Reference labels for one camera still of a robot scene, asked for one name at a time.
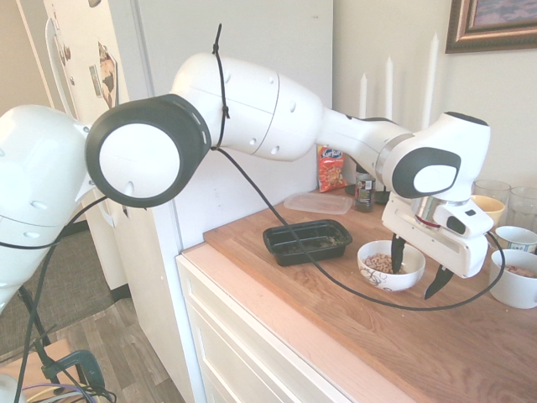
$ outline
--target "patterned bowl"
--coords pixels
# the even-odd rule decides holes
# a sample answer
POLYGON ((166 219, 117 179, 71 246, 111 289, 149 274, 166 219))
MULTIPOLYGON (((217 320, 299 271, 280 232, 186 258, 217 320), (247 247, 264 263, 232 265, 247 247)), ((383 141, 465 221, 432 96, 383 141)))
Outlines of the patterned bowl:
POLYGON ((405 274, 390 274, 367 266, 365 260, 375 254, 392 254, 392 241, 373 241, 358 250, 358 268, 371 285, 385 291, 402 291, 416 285, 425 272, 425 256, 414 246, 406 244, 401 269, 405 274))

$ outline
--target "refrigerator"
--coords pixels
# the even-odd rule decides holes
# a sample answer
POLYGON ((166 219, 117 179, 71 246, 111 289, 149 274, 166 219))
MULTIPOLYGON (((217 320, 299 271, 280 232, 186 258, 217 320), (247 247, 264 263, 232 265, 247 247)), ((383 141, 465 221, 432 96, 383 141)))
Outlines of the refrigerator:
MULTIPOLYGON (((58 73, 48 84, 72 99, 71 112, 84 123, 169 92, 191 55, 211 53, 218 24, 221 56, 271 68, 331 106, 332 0, 44 0, 44 7, 58 73)), ((274 204, 316 188, 314 149, 294 162, 230 154, 274 204)), ((210 152, 173 201, 148 210, 109 201, 88 215, 97 250, 114 256, 103 266, 124 273, 140 326, 187 403, 206 396, 175 257, 202 243, 204 232, 265 207, 210 152)))

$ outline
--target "black plastic container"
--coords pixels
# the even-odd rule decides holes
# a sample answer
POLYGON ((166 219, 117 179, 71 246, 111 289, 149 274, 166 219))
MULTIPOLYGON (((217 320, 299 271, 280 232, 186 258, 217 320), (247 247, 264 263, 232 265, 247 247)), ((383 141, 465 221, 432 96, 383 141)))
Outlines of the black plastic container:
MULTIPOLYGON (((334 220, 301 222, 291 225, 291 228, 315 260, 338 258, 352 242, 351 234, 334 220)), ((310 262, 286 227, 265 230, 263 240, 280 266, 310 262)))

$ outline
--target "painting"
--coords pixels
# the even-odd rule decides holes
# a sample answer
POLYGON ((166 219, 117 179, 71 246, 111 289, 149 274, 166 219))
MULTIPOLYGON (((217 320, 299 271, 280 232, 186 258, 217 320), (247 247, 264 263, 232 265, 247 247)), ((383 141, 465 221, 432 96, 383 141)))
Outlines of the painting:
POLYGON ((93 90, 97 97, 102 97, 101 80, 99 79, 99 73, 97 72, 96 65, 90 65, 91 82, 93 83, 93 90))
POLYGON ((446 53, 537 47, 537 0, 452 0, 446 53))

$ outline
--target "white cup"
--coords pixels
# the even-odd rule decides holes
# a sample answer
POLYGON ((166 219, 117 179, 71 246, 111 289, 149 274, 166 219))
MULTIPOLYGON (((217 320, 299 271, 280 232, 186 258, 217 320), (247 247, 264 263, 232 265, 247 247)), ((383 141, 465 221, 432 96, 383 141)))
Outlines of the white cup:
POLYGON ((502 249, 523 250, 531 254, 537 249, 537 233, 526 228, 504 226, 496 228, 495 233, 502 249))
MULTIPOLYGON (((529 254, 521 250, 506 249, 505 265, 509 264, 521 269, 531 270, 537 274, 537 255, 529 254)), ((491 284, 498 277, 502 266, 502 256, 497 250, 493 253, 490 262, 491 284)), ((519 309, 530 309, 537 306, 537 278, 524 277, 504 270, 499 282, 490 290, 490 293, 498 301, 505 305, 519 309)))

